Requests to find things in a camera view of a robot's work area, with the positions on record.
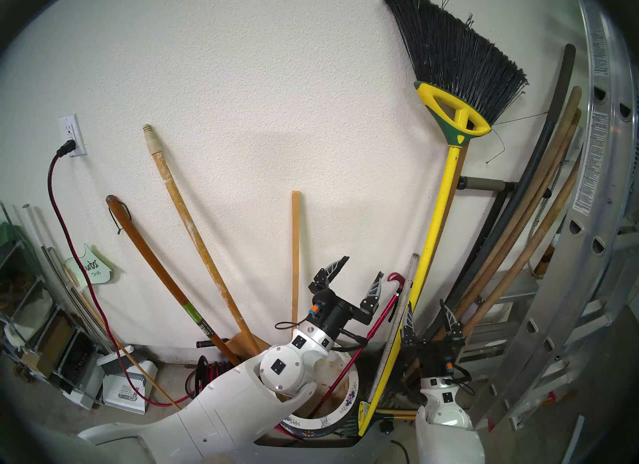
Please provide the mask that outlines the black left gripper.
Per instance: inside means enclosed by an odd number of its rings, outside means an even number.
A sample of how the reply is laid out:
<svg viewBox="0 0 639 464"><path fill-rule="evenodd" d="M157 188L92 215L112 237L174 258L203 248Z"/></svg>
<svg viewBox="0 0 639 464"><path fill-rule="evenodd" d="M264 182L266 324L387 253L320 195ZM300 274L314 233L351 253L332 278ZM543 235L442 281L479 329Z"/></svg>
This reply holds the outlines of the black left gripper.
<svg viewBox="0 0 639 464"><path fill-rule="evenodd" d="M379 306L384 273L380 271L376 275L359 307L355 307L329 288L348 260L349 256L343 256L340 260L320 269L315 275L315 281L309 285L309 290L313 293L309 323L322 330L332 341L337 341L340 334L354 341L366 341L365 337L349 332L344 327L351 319L363 325L371 323Z"/></svg>

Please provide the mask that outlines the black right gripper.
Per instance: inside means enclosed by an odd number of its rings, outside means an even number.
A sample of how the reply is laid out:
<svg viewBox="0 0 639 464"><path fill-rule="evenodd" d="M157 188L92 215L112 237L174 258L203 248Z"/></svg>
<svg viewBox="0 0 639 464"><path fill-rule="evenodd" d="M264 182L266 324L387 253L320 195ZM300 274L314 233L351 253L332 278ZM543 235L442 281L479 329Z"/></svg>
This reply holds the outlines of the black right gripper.
<svg viewBox="0 0 639 464"><path fill-rule="evenodd" d="M414 330L413 309L408 302L401 322L401 347L415 358L419 364L419 378L450 377L454 375L454 363L459 351L465 345L463 329L454 313L440 299L440 312L444 333L440 341L417 339Z"/></svg>

